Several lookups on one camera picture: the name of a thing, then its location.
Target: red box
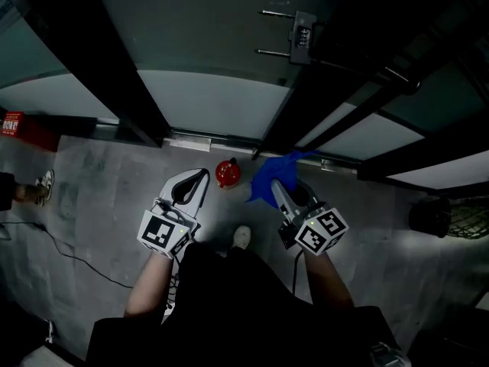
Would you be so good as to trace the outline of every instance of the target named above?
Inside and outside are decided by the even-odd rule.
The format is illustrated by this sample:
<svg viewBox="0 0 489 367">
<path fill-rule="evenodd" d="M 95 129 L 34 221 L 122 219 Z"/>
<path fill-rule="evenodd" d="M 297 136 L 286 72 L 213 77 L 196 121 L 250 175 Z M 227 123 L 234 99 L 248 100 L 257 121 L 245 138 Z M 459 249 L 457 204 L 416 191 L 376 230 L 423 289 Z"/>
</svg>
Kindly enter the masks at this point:
<svg viewBox="0 0 489 367">
<path fill-rule="evenodd" d="M 23 112 L 7 112 L 2 124 L 2 135 L 20 138 L 27 143 L 45 150 L 56 152 L 60 135 L 39 125 L 32 117 Z"/>
</svg>

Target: gray floor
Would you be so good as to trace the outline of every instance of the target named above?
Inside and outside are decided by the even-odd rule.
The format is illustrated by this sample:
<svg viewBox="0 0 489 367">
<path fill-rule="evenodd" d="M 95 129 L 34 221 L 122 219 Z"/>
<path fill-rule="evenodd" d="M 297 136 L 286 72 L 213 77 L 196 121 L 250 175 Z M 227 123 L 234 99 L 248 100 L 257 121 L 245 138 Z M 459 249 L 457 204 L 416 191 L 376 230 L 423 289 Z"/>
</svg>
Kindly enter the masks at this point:
<svg viewBox="0 0 489 367">
<path fill-rule="evenodd" d="M 211 183 L 199 212 L 197 239 L 224 250 L 239 224 L 254 232 L 251 249 L 291 286 L 297 247 L 286 251 L 277 234 L 281 214 L 262 201 L 246 203 L 248 181 L 264 159 L 226 151 L 144 148 L 63 137 L 56 156 L 12 138 L 0 138 L 3 171 L 33 182 L 49 167 L 56 173 L 48 206 L 14 204 L 0 219 L 42 222 L 60 248 L 100 271 L 133 284 L 148 250 L 136 241 L 145 209 L 166 178 L 195 167 L 211 172 L 218 162 L 238 159 L 242 183 L 220 190 Z M 421 193 L 357 181 L 299 165 L 299 176 L 319 197 L 338 208 L 351 229 L 330 250 L 358 306 L 379 306 L 399 344 L 409 349 L 421 327 L 443 319 L 454 306 L 470 304 L 487 284 L 489 239 L 438 239 L 410 231 L 407 214 Z M 60 344 L 86 355 L 93 323 L 120 317 L 128 290 L 108 282 L 83 263 L 60 256 L 49 237 L 29 226 L 0 229 L 0 282 L 9 297 L 39 317 L 52 319 Z M 303 261 L 297 294 L 310 300 Z"/>
</svg>

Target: red fire extinguisher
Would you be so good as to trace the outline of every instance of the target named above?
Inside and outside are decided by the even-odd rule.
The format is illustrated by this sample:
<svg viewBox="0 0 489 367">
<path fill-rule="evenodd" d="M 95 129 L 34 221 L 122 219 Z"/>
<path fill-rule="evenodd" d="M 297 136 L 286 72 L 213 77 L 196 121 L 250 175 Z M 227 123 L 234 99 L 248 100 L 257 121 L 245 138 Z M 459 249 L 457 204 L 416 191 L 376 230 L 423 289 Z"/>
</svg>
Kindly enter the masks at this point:
<svg viewBox="0 0 489 367">
<path fill-rule="evenodd" d="M 217 165 L 215 169 L 215 178 L 219 187 L 222 189 L 231 189 L 236 186 L 241 176 L 241 170 L 236 163 L 235 158 L 228 161 L 223 161 Z"/>
</svg>

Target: blue towel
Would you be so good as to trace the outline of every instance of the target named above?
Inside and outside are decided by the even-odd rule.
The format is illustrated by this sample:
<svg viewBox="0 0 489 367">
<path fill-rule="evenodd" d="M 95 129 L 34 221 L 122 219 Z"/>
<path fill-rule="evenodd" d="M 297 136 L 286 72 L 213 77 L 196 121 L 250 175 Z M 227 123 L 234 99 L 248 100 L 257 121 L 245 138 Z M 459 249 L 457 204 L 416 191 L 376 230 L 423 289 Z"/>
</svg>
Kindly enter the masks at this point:
<svg viewBox="0 0 489 367">
<path fill-rule="evenodd" d="M 261 166 L 251 181 L 251 197 L 248 201 L 262 198 L 273 208 L 278 208 L 277 201 L 272 193 L 272 180 L 277 178 L 289 191 L 296 189 L 297 167 L 296 162 L 318 151 L 306 152 L 294 151 L 280 158 L 269 158 Z"/>
</svg>

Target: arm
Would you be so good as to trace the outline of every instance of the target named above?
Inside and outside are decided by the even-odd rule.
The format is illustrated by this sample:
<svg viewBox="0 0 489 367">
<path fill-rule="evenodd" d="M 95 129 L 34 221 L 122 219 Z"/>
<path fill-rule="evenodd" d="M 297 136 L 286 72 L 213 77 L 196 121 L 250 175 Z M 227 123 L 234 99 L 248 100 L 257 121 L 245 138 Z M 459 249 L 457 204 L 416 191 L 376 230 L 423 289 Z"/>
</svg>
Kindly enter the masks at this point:
<svg viewBox="0 0 489 367">
<path fill-rule="evenodd" d="M 315 306 L 334 310 L 355 307 L 348 289 L 326 253 L 315 256 L 304 249 L 311 298 Z"/>
<path fill-rule="evenodd" d="M 173 260 L 152 252 L 129 295 L 124 317 L 163 319 L 170 289 Z"/>
</svg>

